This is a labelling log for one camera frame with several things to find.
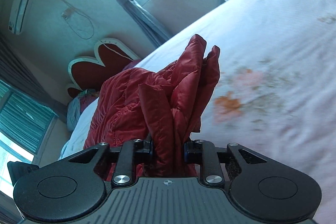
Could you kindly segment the red quilted jacket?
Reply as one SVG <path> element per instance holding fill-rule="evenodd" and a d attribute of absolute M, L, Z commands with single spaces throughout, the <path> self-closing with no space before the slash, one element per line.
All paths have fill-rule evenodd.
<path fill-rule="evenodd" d="M 84 147 L 151 137 L 155 161 L 139 166 L 138 176 L 194 177 L 194 165 L 183 162 L 183 145 L 200 130 L 220 77 L 220 49 L 206 52 L 206 45 L 194 35 L 179 59 L 159 72 L 131 68 L 106 80 Z"/>

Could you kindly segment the white floral bed sheet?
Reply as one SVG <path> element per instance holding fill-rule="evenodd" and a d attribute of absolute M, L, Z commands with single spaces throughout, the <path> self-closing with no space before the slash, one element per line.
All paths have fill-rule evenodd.
<path fill-rule="evenodd" d="M 220 80 L 193 139 L 241 144 L 311 176 L 315 223 L 335 223 L 335 0 L 230 0 L 155 50 L 159 71 L 199 33 Z"/>

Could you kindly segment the red heart-shaped headboard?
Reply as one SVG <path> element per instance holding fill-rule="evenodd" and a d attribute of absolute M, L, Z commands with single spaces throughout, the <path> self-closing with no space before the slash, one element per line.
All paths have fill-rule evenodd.
<path fill-rule="evenodd" d="M 87 89 L 99 91 L 107 79 L 127 66 L 136 65 L 140 60 L 120 40 L 103 38 L 94 45 L 94 57 L 77 57 L 68 64 L 68 74 L 72 81 L 67 86 L 68 95 L 75 98 Z"/>

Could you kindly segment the side window with blinds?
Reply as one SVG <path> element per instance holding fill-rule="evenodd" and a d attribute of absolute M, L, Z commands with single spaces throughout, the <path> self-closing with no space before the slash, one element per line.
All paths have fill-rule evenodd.
<path fill-rule="evenodd" d="M 7 163 L 32 163 L 49 133 L 55 114 L 1 82 L 1 192 L 13 196 Z"/>

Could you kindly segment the white wall air conditioner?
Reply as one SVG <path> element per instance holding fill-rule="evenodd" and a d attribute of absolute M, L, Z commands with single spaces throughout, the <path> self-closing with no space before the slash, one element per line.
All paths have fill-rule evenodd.
<path fill-rule="evenodd" d="M 12 34 L 22 33 L 32 4 L 33 0 L 13 0 L 8 25 Z"/>

